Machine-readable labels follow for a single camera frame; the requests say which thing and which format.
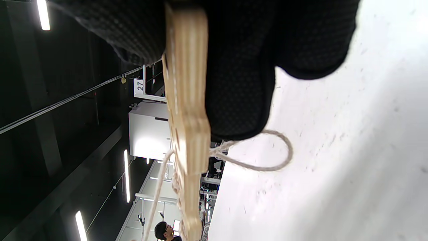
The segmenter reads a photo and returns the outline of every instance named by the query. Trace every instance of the string loop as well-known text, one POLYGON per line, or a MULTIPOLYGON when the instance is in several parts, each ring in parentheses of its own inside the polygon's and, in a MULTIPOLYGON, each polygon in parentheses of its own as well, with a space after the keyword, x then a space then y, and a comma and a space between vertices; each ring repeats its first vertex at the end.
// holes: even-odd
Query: string loop
MULTIPOLYGON (((250 170, 254 170, 254 171, 259 171, 259 172, 274 172, 274 171, 278 171, 282 168, 284 168, 285 166, 287 166, 292 158, 293 158, 293 146, 291 145, 290 140, 282 133, 275 131, 275 130, 263 130, 261 132, 261 134, 269 134, 269 135, 273 135, 276 137, 279 137, 282 141, 284 141, 284 143, 287 145, 288 148, 288 155, 287 158, 284 159, 283 162, 281 162, 278 165, 275 166, 271 166, 271 167, 261 167, 261 166, 253 166, 250 164, 246 164, 246 163, 242 163, 240 161, 237 161, 227 155, 225 155, 223 153, 223 151, 228 150, 231 146, 239 143, 236 141, 230 141, 230 142, 224 142, 222 143, 220 146, 215 147, 215 148, 210 148, 209 150, 209 157, 215 157, 219 160, 222 161, 226 161, 226 162, 230 162, 233 163, 235 165, 244 167, 246 169, 250 169, 250 170)), ((162 166, 159 170, 159 175, 158 175, 158 183, 156 185, 156 192, 155 192, 155 198, 153 201, 153 205, 152 205, 152 209, 150 211, 150 217, 149 217, 149 222, 146 228, 146 231, 144 232, 144 241, 147 241, 148 237, 149 237, 149 232, 148 230, 150 229, 150 227, 152 226, 153 223, 153 218, 155 216, 155 212, 156 212, 156 204, 159 201, 159 195, 161 193, 161 187, 162 187, 162 183, 163 183, 163 179, 165 177, 165 173, 166 173, 166 167, 168 165, 168 162, 172 156, 172 154, 174 153, 173 150, 169 150, 166 155, 165 158, 163 159, 163 163, 162 166)), ((181 190, 181 185, 178 181, 178 175, 176 174, 176 171, 174 171, 174 175, 172 177, 172 189, 174 190, 174 192, 177 194, 178 196, 178 200, 177 200, 177 206, 181 211, 181 200, 180 200, 180 190, 181 190)), ((183 220, 180 222, 180 237, 183 241, 188 241, 187 237, 185 236, 186 232, 185 232, 185 226, 184 226, 184 222, 183 220)))

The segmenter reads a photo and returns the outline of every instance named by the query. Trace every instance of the white floor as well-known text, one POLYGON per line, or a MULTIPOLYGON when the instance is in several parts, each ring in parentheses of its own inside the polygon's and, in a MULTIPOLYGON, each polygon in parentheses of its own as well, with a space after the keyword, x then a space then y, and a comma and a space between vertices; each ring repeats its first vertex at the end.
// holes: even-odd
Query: white floor
MULTIPOLYGON (((266 128, 295 156, 275 173, 226 164, 209 241, 427 241, 428 1, 363 0, 336 73, 276 76, 266 128)), ((286 153, 270 136, 229 151, 260 166, 286 153)))

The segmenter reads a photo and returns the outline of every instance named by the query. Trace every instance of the black hair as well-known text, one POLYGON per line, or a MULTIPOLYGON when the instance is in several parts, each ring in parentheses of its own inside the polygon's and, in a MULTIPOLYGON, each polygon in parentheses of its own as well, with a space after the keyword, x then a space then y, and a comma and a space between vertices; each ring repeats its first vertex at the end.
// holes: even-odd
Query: black hair
POLYGON ((166 222, 160 222, 155 227, 155 237, 160 240, 166 240, 166 237, 163 235, 166 232, 166 222))

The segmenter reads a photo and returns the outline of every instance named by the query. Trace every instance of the number 27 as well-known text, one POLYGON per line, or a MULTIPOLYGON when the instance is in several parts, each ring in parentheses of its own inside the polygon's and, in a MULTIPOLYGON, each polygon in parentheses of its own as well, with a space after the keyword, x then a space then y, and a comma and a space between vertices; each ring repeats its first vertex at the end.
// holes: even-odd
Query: number 27
POLYGON ((140 82, 137 82, 137 90, 143 90, 143 88, 142 87, 140 87, 140 86, 138 86, 138 85, 143 85, 143 84, 141 84, 140 82))

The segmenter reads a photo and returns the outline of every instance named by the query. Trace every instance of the man with glasses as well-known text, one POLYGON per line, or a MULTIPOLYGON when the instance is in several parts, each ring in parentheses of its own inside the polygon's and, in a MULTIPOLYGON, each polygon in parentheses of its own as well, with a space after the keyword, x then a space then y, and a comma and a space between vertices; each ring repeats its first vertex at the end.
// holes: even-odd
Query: man with glasses
POLYGON ((166 222, 160 222, 155 227, 155 236, 164 241, 181 241, 180 236, 174 237, 174 230, 166 222))

